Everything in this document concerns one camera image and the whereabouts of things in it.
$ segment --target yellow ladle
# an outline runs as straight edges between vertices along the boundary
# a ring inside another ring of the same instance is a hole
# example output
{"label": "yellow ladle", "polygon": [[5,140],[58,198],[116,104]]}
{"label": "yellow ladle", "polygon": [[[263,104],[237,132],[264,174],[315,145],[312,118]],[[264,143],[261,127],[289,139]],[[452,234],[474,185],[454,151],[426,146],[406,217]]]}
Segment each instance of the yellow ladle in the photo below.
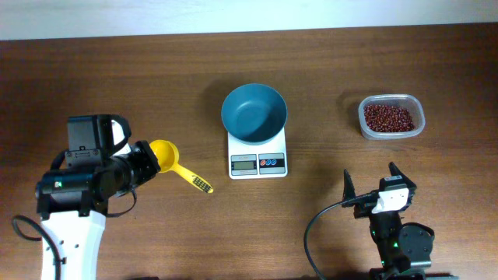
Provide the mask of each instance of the yellow ladle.
{"label": "yellow ladle", "polygon": [[213,189],[208,181],[202,179],[202,177],[200,177],[196,173],[193,173],[192,171],[178,164],[180,153],[173,143],[166,140],[155,140],[154,142],[150,143],[150,148],[156,155],[157,162],[161,167],[160,173],[165,173],[172,170],[178,173],[178,175],[180,175],[188,183],[194,185],[194,187],[198,188],[199,190],[204,191],[208,194],[212,193]]}

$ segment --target yellow slotted spoon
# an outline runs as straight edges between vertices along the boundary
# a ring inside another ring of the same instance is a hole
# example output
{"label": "yellow slotted spoon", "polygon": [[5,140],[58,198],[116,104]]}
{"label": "yellow slotted spoon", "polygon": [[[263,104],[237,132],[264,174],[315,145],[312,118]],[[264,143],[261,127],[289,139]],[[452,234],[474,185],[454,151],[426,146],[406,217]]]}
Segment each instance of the yellow slotted spoon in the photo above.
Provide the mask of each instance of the yellow slotted spoon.
{"label": "yellow slotted spoon", "polygon": [[184,178],[188,183],[194,185],[201,191],[211,194],[213,189],[208,181],[202,179],[196,173],[188,170],[187,168],[178,164],[180,159],[180,153],[178,148],[171,142],[166,140],[155,140],[150,143],[150,148],[154,152],[157,158],[157,162],[161,167],[160,173],[165,173],[168,171],[174,171],[178,173],[182,178]]}

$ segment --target white scale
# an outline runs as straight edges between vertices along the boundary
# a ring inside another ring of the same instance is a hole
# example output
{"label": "white scale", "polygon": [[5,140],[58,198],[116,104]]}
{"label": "white scale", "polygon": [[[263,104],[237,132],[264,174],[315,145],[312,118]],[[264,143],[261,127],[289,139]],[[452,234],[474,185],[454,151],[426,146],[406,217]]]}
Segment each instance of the white scale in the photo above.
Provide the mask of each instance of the white scale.
{"label": "white scale", "polygon": [[261,145],[244,144],[229,133],[228,174],[234,180],[285,177],[287,150],[284,129]]}

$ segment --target brown table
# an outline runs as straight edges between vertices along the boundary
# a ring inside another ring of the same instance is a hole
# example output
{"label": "brown table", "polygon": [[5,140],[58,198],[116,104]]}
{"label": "brown table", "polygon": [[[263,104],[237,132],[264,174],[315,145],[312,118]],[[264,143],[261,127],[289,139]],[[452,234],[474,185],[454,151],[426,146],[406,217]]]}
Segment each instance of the brown table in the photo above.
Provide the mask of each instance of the brown table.
{"label": "brown table", "polygon": [[[220,108],[249,82],[286,99],[286,178],[228,177]],[[379,93],[416,96],[423,133],[363,138],[358,104]],[[429,271],[496,278],[497,93],[496,24],[0,42],[0,278],[40,277],[40,244],[9,220],[38,218],[34,186],[68,145],[67,117],[102,113],[126,117],[133,142],[176,143],[215,192],[174,173],[141,186],[135,209],[107,220],[98,279],[314,275],[306,224],[342,198],[344,168],[362,194],[390,161],[419,187],[403,221],[436,231]],[[112,199],[110,210],[131,202]],[[368,225],[351,208],[324,216],[310,234],[318,267],[330,276],[380,267]]]}

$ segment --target white backdrop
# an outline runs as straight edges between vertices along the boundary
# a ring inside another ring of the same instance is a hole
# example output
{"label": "white backdrop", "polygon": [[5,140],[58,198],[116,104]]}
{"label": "white backdrop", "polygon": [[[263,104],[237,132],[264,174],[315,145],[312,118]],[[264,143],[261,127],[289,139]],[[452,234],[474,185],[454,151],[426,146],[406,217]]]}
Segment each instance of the white backdrop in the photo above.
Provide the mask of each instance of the white backdrop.
{"label": "white backdrop", "polygon": [[498,21],[498,0],[0,0],[0,40]]}

